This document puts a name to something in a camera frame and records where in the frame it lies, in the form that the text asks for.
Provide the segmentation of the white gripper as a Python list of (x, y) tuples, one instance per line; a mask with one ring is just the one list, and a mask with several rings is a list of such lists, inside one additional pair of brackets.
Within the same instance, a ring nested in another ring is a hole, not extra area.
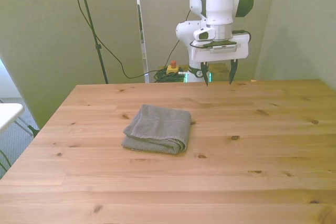
[(208, 86), (208, 63), (212, 61), (230, 61), (229, 84), (234, 80), (238, 59), (245, 59), (249, 54), (249, 33), (235, 33), (226, 41), (193, 41), (190, 43), (190, 56), (194, 62), (201, 62), (201, 72)]

